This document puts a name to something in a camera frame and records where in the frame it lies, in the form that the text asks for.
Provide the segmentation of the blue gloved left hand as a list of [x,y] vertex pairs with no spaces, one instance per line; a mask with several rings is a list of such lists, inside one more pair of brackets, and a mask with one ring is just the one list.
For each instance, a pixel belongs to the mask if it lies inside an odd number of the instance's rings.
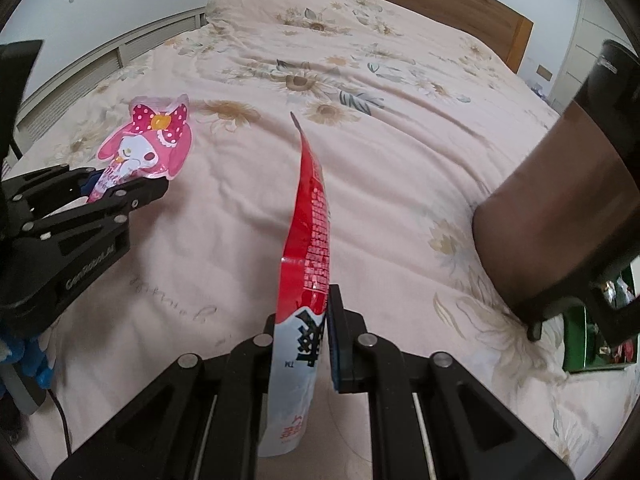
[[51,387],[56,360],[53,330],[30,338],[11,335],[1,337],[1,363],[17,365],[20,371],[32,378],[40,390]]

